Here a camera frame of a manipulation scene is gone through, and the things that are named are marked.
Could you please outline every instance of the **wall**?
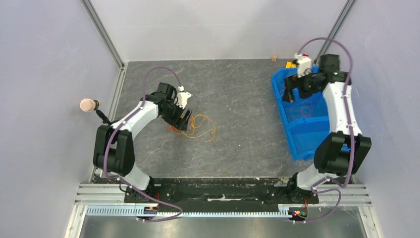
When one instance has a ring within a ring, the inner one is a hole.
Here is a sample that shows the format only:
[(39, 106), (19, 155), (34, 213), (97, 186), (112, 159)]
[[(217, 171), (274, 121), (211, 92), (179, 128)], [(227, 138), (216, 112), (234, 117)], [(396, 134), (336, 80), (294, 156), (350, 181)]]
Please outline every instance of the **wall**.
[(0, 2), (0, 237), (64, 236), (118, 69), (79, 0)]
[[(385, 237), (418, 237), (420, 213), (420, 3), (357, 1), (337, 39), (355, 66), (356, 118), (372, 149), (356, 174), (367, 185)], [(338, 48), (347, 70), (348, 61)]]
[(345, 2), (92, 0), (124, 61), (291, 58), (328, 35)]

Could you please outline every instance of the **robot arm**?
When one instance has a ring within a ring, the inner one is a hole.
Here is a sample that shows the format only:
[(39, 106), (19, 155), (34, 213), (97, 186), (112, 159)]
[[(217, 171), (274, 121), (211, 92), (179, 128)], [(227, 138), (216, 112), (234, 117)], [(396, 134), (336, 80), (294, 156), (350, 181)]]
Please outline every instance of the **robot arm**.
[[(293, 90), (299, 91), (300, 98), (308, 98), (322, 92), (328, 108), (330, 134), (315, 151), (314, 164), (294, 176), (295, 188), (310, 191), (312, 184), (325, 177), (345, 176), (350, 159), (350, 131), (347, 112), (343, 100), (343, 88), (347, 72), (340, 71), (338, 55), (322, 55), (319, 70), (312, 72), (312, 60), (307, 55), (295, 55), (294, 63), (298, 73), (286, 78), (283, 101), (295, 101)], [(362, 136), (357, 126), (351, 103), (351, 81), (347, 86), (348, 108), (355, 135), (355, 157), (352, 174), (355, 174), (365, 159), (370, 147), (370, 138)]]
[(105, 149), (110, 135), (120, 124), (123, 124), (112, 142), (113, 144), (116, 143), (115, 148), (110, 148), (109, 150), (107, 170), (124, 177), (126, 181), (140, 190), (147, 191), (153, 187), (152, 178), (135, 165), (133, 140), (149, 122), (158, 117), (161, 117), (178, 130), (187, 130), (191, 110), (185, 109), (185, 107), (191, 94), (184, 92), (183, 87), (179, 89), (181, 92), (177, 93), (173, 86), (160, 83), (156, 92), (146, 95), (146, 101), (143, 106), (143, 100), (141, 100), (121, 120), (112, 125), (101, 125), (96, 135), (94, 165), (103, 169)]

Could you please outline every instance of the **yellow string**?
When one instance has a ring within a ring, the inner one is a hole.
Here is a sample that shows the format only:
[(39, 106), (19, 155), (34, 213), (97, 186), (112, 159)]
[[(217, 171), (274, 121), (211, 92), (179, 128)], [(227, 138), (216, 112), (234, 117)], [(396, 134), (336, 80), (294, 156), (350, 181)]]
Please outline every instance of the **yellow string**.
[[(201, 123), (198, 125), (198, 126), (195, 126), (195, 123), (196, 123), (196, 118), (198, 118), (198, 117), (203, 117), (203, 119), (201, 120)], [(213, 124), (213, 126), (214, 126), (214, 129), (210, 129), (210, 130), (208, 130), (208, 131), (206, 131), (206, 132), (204, 132), (203, 134), (201, 134), (201, 135), (198, 135), (198, 136), (194, 136), (194, 133), (195, 133), (195, 131), (196, 131), (196, 129), (197, 128), (199, 128), (202, 124), (203, 124), (203, 122), (204, 122), (204, 120), (209, 120), (209, 121), (211, 121), (211, 123)], [(171, 126), (170, 128), (169, 128), (169, 130), (171, 130), (173, 133), (175, 133), (175, 134), (177, 134), (177, 135), (185, 135), (185, 136), (187, 136), (188, 138), (199, 138), (199, 137), (201, 137), (201, 136), (203, 136), (204, 134), (207, 134), (207, 133), (209, 133), (209, 132), (211, 132), (211, 134), (213, 135), (213, 138), (212, 139), (210, 139), (210, 140), (206, 140), (206, 142), (209, 142), (209, 141), (212, 141), (215, 137), (216, 137), (216, 125), (214, 124), (214, 122), (209, 118), (209, 117), (207, 117), (206, 115), (203, 115), (203, 114), (198, 114), (198, 115), (195, 115), (195, 116), (191, 116), (191, 125), (190, 125), (190, 130), (192, 131), (190, 134), (187, 134), (187, 133), (185, 133), (185, 132), (183, 132), (183, 131), (180, 131), (180, 130), (177, 130), (176, 128), (174, 128), (173, 126)]]

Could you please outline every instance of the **blue plastic tray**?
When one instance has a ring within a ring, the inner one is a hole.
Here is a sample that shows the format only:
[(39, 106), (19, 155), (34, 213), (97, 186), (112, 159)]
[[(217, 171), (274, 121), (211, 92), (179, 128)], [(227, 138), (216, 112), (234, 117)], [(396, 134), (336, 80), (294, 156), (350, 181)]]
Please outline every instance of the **blue plastic tray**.
[(271, 77), (271, 84), (292, 158), (309, 160), (329, 134), (328, 110), (321, 92), (301, 99), (295, 89), (295, 102), (282, 101), (285, 78), (296, 73), (296, 68), (282, 68)]

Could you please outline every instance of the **floor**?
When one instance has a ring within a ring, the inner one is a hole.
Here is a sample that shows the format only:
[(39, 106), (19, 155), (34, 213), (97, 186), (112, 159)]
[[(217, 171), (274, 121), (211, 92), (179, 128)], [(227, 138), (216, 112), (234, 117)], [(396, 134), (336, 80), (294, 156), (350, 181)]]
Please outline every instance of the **floor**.
[[(149, 123), (135, 139), (136, 164), (153, 177), (280, 177), (292, 176), (311, 161), (293, 161), (273, 96), (270, 77), (287, 60), (180, 60), (130, 62), (116, 119), (130, 112), (141, 98), (141, 81), (149, 69), (166, 66), (176, 71), (193, 115), (204, 114), (216, 125), (216, 137), (188, 138), (170, 130), (163, 120)], [(146, 90), (159, 82), (177, 86), (162, 69), (151, 73)], [(213, 125), (204, 121), (200, 135)]]
[[(331, 208), (309, 208), (314, 217)], [(87, 216), (81, 238), (366, 238), (357, 207), (340, 207), (328, 222), (293, 225), (284, 218), (181, 218), (142, 224), (132, 217)]]

